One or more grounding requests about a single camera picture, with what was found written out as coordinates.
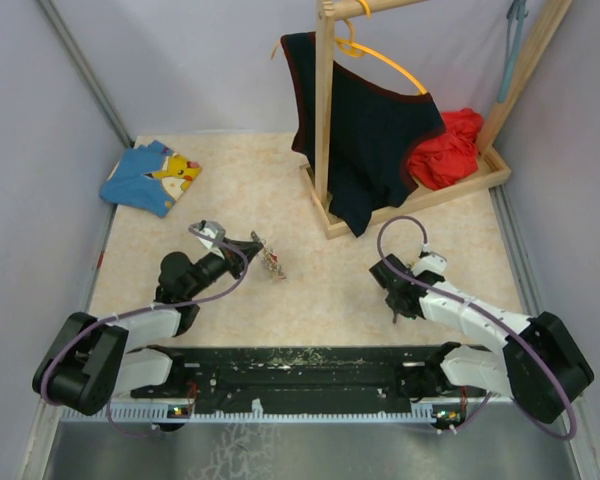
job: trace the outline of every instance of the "beige floor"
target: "beige floor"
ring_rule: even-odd
[[[274,280],[254,262],[230,296],[206,304],[193,328],[165,342],[182,346],[420,345],[462,341],[461,334],[423,320],[391,323],[384,292],[368,269],[377,260],[379,226],[361,238],[327,241],[291,152],[291,134],[156,136],[202,165],[202,173],[166,218],[121,206],[107,244],[91,312],[103,315],[153,300],[161,259],[181,250],[206,252],[187,232],[216,220],[233,239],[255,230],[282,261],[288,279]],[[513,311],[520,302],[487,191],[415,214],[434,250],[449,260],[447,278],[481,299]],[[419,231],[408,223],[388,232],[385,250],[416,257]],[[204,295],[225,289],[223,278]]]

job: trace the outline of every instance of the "yellow hanger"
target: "yellow hanger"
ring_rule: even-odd
[[[362,8],[364,9],[364,12],[365,12],[365,15],[367,16],[367,18],[371,18],[371,9],[369,8],[369,4],[366,2],[366,0],[357,0],[357,1],[362,5]],[[424,95],[425,93],[427,93],[427,89],[424,88],[424,85],[422,85],[422,83],[420,83],[418,81],[418,79],[414,75],[411,74],[411,72],[405,70],[400,65],[398,65],[396,62],[394,62],[390,58],[382,55],[381,53],[376,52],[372,48],[365,47],[364,45],[360,45],[359,43],[356,43],[355,42],[356,30],[355,30],[353,24],[348,19],[345,19],[344,23],[346,23],[347,27],[349,28],[349,40],[342,38],[342,37],[335,37],[336,45],[338,45],[338,48],[340,49],[340,51],[342,53],[344,53],[345,55],[349,55],[350,57],[353,57],[353,58],[360,58],[368,53],[369,55],[376,57],[378,60],[383,61],[390,67],[395,68],[398,72],[400,72],[402,75],[407,77],[409,79],[409,81],[418,88],[421,95]],[[280,42],[276,43],[275,47],[273,47],[273,51],[271,52],[271,58],[273,58],[273,56],[276,54],[276,51],[278,50],[279,46],[280,46]]]

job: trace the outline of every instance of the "clothes rack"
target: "clothes rack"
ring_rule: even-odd
[[[367,0],[371,12],[389,10],[425,0]],[[478,171],[456,185],[432,191],[420,186],[401,207],[375,210],[370,225],[396,215],[412,213],[485,188],[501,185],[511,175],[506,162],[493,148],[493,142],[520,97],[549,41],[556,32],[572,0],[547,0],[525,41],[513,72],[504,102],[496,103],[478,135]],[[335,22],[364,15],[357,0],[316,0],[316,132],[315,171],[307,163],[300,167],[311,199],[318,210],[320,223],[328,239],[348,233],[347,224],[329,213],[329,137],[331,132],[331,93]]]

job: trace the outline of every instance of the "red wire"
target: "red wire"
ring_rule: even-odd
[[[111,400],[109,400],[107,402],[107,406],[105,408],[106,408],[105,413],[107,415],[107,420],[109,420],[109,423],[113,426],[113,428],[115,428],[118,431],[118,433],[121,433],[125,437],[130,437],[130,438],[147,438],[147,437],[150,437],[150,436],[155,435],[157,433],[160,433],[160,429],[155,428],[155,425],[152,425],[151,426],[151,430],[149,430],[146,433],[138,433],[138,432],[132,432],[130,430],[126,430],[126,429],[122,428],[120,425],[118,425],[113,420],[113,412],[111,411]]]
[[[467,387],[460,387],[460,391],[462,392],[461,408],[462,408],[462,412],[464,413],[467,411],[467,404],[469,403],[469,401],[467,399]]]
[[[189,391],[187,392],[187,403],[189,404],[189,415],[193,413],[193,404],[198,399],[198,384],[195,382],[188,382],[190,385]]]

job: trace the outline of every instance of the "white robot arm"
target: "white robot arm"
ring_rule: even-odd
[[[533,348],[573,401],[593,381],[593,371],[562,321],[548,312],[534,318],[478,300],[444,278],[446,266],[444,257],[423,250],[412,268],[388,255],[386,262],[370,269],[389,292],[386,303],[393,310],[394,323],[398,314],[418,316],[475,340],[477,348],[443,345],[424,367],[429,370],[428,377],[437,379],[440,392],[457,386],[478,387],[512,397],[531,417],[553,422],[564,411],[564,402],[538,362],[512,336],[521,337]],[[489,321],[489,314],[504,328]]]

